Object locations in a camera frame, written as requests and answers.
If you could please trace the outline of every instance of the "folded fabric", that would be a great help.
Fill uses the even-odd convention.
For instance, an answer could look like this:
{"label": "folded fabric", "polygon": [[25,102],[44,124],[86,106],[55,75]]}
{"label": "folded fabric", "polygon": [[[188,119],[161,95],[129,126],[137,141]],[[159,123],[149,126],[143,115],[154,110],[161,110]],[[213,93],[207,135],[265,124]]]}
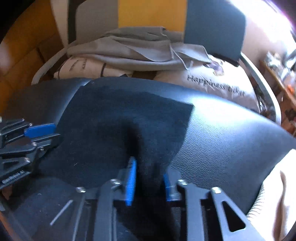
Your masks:
{"label": "folded fabric", "polygon": [[59,70],[54,73],[54,78],[68,79],[78,77],[96,79],[100,77],[119,77],[123,75],[131,77],[132,74],[132,71],[117,69],[93,58],[77,56],[69,58]]}
{"label": "folded fabric", "polygon": [[90,55],[104,63],[131,71],[186,69],[193,60],[210,63],[201,45],[182,43],[182,33],[163,27],[126,27],[105,33],[89,43],[67,50],[71,56]]}
{"label": "folded fabric", "polygon": [[296,221],[296,150],[264,180],[247,218],[266,241],[281,241]]}
{"label": "folded fabric", "polygon": [[195,61],[188,70],[158,71],[154,80],[214,94],[259,113],[254,89],[243,68],[209,57],[211,64]]}

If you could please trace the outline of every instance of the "yellow wall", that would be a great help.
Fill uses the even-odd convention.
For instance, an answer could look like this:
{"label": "yellow wall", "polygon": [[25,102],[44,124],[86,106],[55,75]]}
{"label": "yellow wall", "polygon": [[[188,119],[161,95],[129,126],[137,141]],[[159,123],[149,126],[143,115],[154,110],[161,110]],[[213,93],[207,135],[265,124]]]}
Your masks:
{"label": "yellow wall", "polygon": [[164,26],[171,31],[184,31],[186,0],[119,0],[118,25]]}

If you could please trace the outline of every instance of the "blue plastic tab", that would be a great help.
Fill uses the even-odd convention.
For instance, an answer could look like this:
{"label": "blue plastic tab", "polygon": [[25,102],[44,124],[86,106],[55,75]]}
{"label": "blue plastic tab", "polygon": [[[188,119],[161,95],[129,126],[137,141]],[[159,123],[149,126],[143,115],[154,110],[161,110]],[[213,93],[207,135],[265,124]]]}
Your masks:
{"label": "blue plastic tab", "polygon": [[131,206],[133,202],[133,197],[135,194],[135,188],[136,188],[136,172],[137,172],[137,162],[134,157],[131,157],[132,160],[132,166],[129,170],[129,177],[128,181],[126,183],[126,205]]}
{"label": "blue plastic tab", "polygon": [[25,131],[25,136],[29,138],[36,138],[53,134],[56,130],[55,124],[44,124],[39,126],[31,126]]}
{"label": "blue plastic tab", "polygon": [[165,196],[166,196],[166,200],[167,202],[170,202],[171,201],[171,197],[170,197],[170,180],[168,178],[168,175],[165,173],[163,175],[163,181],[165,183]]}

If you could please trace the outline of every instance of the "white fabric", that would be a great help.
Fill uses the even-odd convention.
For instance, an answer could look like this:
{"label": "white fabric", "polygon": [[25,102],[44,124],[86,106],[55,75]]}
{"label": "white fabric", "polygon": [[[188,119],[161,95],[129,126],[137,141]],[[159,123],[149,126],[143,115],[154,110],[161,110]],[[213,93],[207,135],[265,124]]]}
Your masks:
{"label": "white fabric", "polygon": [[[103,62],[96,59],[84,57],[71,57],[61,66],[59,71],[54,73],[54,78],[100,78],[103,65]],[[132,71],[117,69],[110,65],[106,65],[102,73],[103,77],[119,77],[124,74],[126,74],[128,77],[131,77],[133,74]]]}
{"label": "white fabric", "polygon": [[296,150],[264,180],[247,218],[266,241],[281,241],[296,221]]}
{"label": "white fabric", "polygon": [[215,70],[204,66],[203,62],[195,61],[188,70],[158,71],[154,80],[214,94],[259,113],[254,89],[243,68],[209,57],[220,64],[219,68],[224,71],[222,76],[215,75]]}

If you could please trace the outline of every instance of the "orange object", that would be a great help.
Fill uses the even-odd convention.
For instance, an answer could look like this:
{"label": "orange object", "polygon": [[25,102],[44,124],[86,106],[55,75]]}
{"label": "orange object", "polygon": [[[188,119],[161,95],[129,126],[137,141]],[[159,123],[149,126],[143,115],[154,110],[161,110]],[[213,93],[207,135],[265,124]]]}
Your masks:
{"label": "orange object", "polygon": [[291,85],[288,85],[287,89],[291,92],[291,94],[295,94],[295,89]]}

